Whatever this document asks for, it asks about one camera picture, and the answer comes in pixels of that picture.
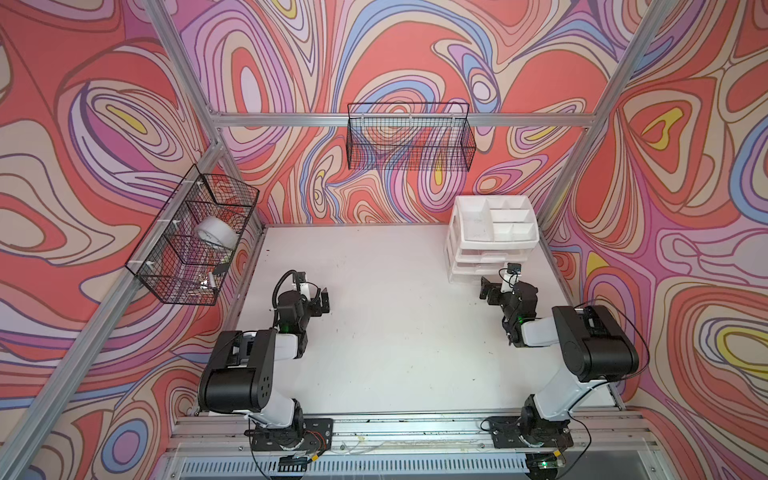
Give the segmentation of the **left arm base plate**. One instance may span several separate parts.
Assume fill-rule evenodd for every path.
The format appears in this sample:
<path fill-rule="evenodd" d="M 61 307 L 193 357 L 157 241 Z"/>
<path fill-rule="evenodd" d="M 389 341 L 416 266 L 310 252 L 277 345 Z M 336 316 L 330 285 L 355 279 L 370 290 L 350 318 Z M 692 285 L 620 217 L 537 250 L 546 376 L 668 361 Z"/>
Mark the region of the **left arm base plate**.
<path fill-rule="evenodd" d="M 295 420 L 282 429 L 253 424 L 244 435 L 254 452 L 323 453 L 332 447 L 333 430 L 332 418 L 319 417 Z"/>

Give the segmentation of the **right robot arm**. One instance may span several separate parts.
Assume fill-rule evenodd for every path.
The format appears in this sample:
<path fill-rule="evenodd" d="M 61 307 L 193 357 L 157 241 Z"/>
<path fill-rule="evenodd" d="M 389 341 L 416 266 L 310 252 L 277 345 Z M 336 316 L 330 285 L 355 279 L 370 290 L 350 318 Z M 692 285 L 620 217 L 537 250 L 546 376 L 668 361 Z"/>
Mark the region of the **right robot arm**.
<path fill-rule="evenodd" d="M 639 370 L 636 347 L 604 306 L 555 306 L 549 316 L 539 317 L 536 287 L 486 278 L 480 280 L 479 298 L 500 308 L 501 325 L 512 346 L 560 349 L 564 366 L 526 400 L 518 421 L 522 427 L 563 427 L 572 409 L 594 389 Z"/>

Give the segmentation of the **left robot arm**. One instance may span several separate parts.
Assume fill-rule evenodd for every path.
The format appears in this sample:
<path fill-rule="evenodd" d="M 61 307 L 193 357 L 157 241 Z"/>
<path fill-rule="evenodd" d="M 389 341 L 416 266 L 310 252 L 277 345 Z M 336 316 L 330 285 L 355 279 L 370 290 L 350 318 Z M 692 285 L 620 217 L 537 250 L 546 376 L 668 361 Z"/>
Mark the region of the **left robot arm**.
<path fill-rule="evenodd" d="M 302 358 L 310 320 L 330 312 L 328 291 L 291 269 L 271 295 L 273 319 L 266 329 L 219 334 L 198 387 L 198 408 L 243 415 L 268 432 L 301 433 L 300 402 L 277 390 L 275 364 Z"/>

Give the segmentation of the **white plastic drawer organizer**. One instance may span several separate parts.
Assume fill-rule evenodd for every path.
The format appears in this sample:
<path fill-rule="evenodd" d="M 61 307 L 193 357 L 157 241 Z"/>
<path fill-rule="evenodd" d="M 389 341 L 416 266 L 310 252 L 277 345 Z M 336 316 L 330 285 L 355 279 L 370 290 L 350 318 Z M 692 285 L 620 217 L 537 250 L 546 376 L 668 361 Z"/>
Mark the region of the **white plastic drawer organizer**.
<path fill-rule="evenodd" d="M 533 205 L 524 195 L 454 199 L 445 242 L 448 281 L 470 283 L 524 263 L 540 241 Z"/>

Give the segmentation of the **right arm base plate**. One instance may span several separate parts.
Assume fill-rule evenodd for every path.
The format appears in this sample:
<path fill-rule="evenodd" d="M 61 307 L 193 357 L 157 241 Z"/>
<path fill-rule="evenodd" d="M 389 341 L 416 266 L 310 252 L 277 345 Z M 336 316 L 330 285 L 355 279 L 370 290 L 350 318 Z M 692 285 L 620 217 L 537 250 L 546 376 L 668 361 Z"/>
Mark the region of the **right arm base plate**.
<path fill-rule="evenodd" d="M 568 421 L 490 416 L 480 428 L 491 435 L 496 449 L 566 450 L 574 445 Z"/>

